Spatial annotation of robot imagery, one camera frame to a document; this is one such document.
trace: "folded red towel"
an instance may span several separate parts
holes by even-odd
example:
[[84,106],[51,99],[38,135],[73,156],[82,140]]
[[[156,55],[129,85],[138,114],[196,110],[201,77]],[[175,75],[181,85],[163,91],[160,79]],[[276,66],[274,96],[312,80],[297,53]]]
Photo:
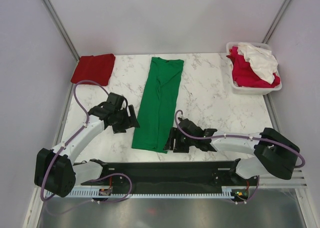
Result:
[[76,84],[82,80],[92,80],[102,86],[108,85],[112,70],[114,69],[115,59],[113,54],[82,56],[71,78],[71,82]]
[[232,78],[239,87],[252,87],[252,88],[274,88],[280,84],[280,78],[274,75],[272,84],[259,78],[250,67],[250,63],[245,61],[243,55],[238,54],[238,47],[233,47],[230,50],[230,55],[227,55],[233,63]]

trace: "white cloth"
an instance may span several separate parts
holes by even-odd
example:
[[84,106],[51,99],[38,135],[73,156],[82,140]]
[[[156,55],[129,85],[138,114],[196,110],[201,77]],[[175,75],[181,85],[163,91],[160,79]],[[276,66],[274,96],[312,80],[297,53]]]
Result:
[[269,84],[274,82],[274,75],[278,70],[278,62],[270,50],[257,48],[249,43],[238,43],[238,54],[250,63],[255,74]]

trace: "green cloth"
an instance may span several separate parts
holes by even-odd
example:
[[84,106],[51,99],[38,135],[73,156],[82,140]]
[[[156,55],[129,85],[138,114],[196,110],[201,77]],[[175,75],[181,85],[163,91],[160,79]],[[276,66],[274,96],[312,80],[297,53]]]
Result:
[[164,146],[174,123],[183,60],[153,57],[134,130],[132,148],[166,153]]

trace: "metal floor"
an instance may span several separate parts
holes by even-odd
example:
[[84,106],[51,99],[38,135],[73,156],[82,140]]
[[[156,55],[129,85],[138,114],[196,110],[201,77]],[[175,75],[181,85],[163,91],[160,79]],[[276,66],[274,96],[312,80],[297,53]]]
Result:
[[[53,198],[51,212],[62,212],[84,198]],[[61,216],[42,211],[38,228],[301,228],[306,227],[294,189],[259,189],[248,204],[221,199],[131,198],[120,203],[87,203]]]

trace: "clothing pile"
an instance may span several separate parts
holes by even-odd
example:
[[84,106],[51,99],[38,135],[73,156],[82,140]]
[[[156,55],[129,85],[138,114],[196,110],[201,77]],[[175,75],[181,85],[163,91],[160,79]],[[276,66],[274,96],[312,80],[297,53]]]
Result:
[[239,87],[274,88],[281,82],[276,75],[278,62],[270,50],[239,43],[227,57],[233,63],[232,78]]

